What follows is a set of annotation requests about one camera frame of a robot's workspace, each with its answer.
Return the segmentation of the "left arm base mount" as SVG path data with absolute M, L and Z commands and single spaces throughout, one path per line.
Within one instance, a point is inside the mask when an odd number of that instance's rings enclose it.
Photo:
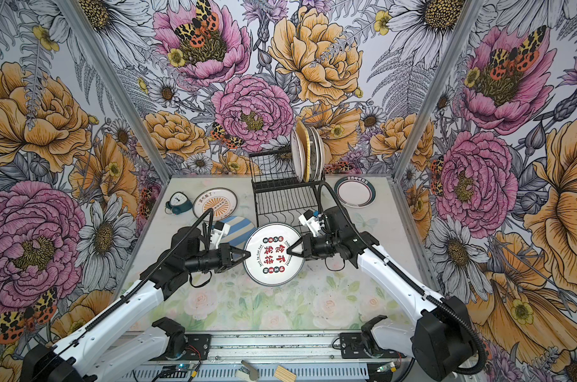
M 178 334 L 170 338 L 163 356 L 169 361 L 205 361 L 211 340 L 210 334 Z

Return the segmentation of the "grey clip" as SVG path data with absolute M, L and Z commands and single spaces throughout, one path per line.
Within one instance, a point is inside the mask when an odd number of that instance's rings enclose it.
M 241 381 L 257 382 L 260 378 L 258 370 L 248 361 L 241 361 L 241 366 L 235 372 L 235 377 Z

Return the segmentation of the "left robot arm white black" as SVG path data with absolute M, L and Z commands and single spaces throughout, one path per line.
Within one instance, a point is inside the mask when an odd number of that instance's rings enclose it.
M 242 264 L 250 252 L 228 243 L 212 244 L 196 227 L 180 229 L 172 246 L 132 285 L 92 321 L 56 342 L 38 345 L 24 358 L 22 381 L 107 381 L 122 377 L 156 358 L 180 359 L 192 348 L 185 329 L 161 318 L 139 337 L 112 346 L 150 311 L 168 300 L 195 273 L 220 274 Z

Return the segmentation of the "small green rimmed plate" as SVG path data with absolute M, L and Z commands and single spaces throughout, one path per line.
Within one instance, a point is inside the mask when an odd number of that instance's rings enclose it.
M 334 185 L 334 191 L 340 202 L 350 208 L 364 208 L 371 205 L 376 196 L 374 185 L 365 178 L 346 176 Z

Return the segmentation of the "blue white striped plate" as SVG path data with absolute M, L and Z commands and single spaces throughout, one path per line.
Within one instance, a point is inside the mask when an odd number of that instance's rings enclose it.
M 229 216 L 221 220 L 224 226 L 229 225 L 228 233 L 221 238 L 220 244 L 228 243 L 235 248 L 244 249 L 251 235 L 257 230 L 255 225 L 243 216 Z

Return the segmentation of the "white floral plate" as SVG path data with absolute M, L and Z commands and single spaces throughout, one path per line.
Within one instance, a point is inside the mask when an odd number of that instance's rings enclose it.
M 324 143 L 320 136 L 320 133 L 318 133 L 318 141 L 320 145 L 320 178 L 322 179 L 324 174 L 324 167 L 326 164 L 326 154 L 324 149 Z

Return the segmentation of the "yellow woven square plate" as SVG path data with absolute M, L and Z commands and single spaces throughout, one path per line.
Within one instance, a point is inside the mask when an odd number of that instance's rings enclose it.
M 305 154 L 305 170 L 303 182 L 309 182 L 312 175 L 312 139 L 307 127 L 299 119 L 296 121 L 296 133 L 299 136 L 301 143 L 303 144 Z

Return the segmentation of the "small teal cup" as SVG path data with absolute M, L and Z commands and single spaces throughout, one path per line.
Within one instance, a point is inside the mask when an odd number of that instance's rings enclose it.
M 173 215 L 186 213 L 193 208 L 191 199 L 184 192 L 175 192 L 165 204 L 165 212 Z

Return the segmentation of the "aluminium front rail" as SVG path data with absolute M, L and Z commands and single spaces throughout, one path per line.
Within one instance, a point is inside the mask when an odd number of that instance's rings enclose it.
M 342 359 L 339 351 L 339 334 L 360 333 L 360 330 L 306 330 L 306 331 L 216 331 L 186 332 L 185 334 L 210 334 L 212 336 L 208 359 L 203 364 L 305 364 L 382 362 L 391 359 Z M 405 355 L 398 358 L 408 362 L 412 356 L 414 329 L 381 324 L 370 331 L 379 350 L 393 350 Z M 169 361 L 165 357 L 152 360 L 159 364 L 179 364 L 188 361 Z

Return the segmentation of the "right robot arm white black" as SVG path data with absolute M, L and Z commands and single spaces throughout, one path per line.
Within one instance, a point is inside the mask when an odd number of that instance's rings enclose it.
M 417 362 L 433 380 L 452 373 L 476 375 L 487 362 L 482 340 L 468 309 L 456 297 L 446 299 L 401 267 L 369 232 L 359 232 L 341 206 L 324 213 L 307 210 L 299 217 L 307 232 L 288 248 L 305 260 L 338 255 L 376 281 L 400 305 L 411 329 L 398 329 L 385 315 L 361 328 L 366 353 L 399 353 Z

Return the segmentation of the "black wire dish rack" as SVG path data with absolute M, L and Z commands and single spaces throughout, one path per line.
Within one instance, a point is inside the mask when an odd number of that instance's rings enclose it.
M 316 192 L 324 180 L 299 181 L 291 154 L 284 147 L 249 155 L 256 223 L 258 227 L 286 224 L 306 233 L 299 217 L 309 209 L 319 209 Z

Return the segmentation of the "orange sunburst plate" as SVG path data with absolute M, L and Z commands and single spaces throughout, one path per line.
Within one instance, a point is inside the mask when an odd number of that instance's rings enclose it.
M 237 208 L 237 195 L 226 188 L 213 188 L 204 191 L 194 199 L 193 213 L 202 216 L 205 211 L 214 211 L 214 221 L 221 221 L 231 216 Z
M 305 154 L 303 144 L 296 131 L 291 133 L 291 151 L 297 181 L 304 181 Z

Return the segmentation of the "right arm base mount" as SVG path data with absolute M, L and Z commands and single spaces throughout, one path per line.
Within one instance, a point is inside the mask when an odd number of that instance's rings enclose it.
M 343 332 L 339 334 L 339 351 L 342 359 L 391 359 L 404 358 L 405 355 L 393 350 L 367 350 L 360 333 Z

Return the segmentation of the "white plate red characters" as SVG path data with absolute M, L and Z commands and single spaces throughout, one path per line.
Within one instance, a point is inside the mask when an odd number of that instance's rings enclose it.
M 244 262 L 246 274 L 265 287 L 278 287 L 294 279 L 304 259 L 288 254 L 288 248 L 301 238 L 287 224 L 266 224 L 257 229 L 245 243 L 250 257 Z

